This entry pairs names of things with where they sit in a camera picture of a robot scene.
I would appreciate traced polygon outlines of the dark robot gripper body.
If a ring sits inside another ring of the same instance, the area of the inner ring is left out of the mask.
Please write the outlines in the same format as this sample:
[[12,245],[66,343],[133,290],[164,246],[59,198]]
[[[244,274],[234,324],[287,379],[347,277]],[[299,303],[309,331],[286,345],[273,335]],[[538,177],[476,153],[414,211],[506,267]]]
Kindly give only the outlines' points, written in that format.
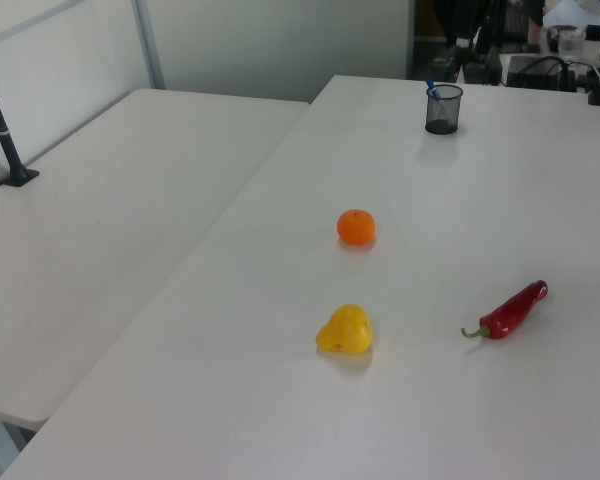
[[485,2],[477,0],[444,1],[443,31],[448,46],[468,49],[473,43],[485,11]]

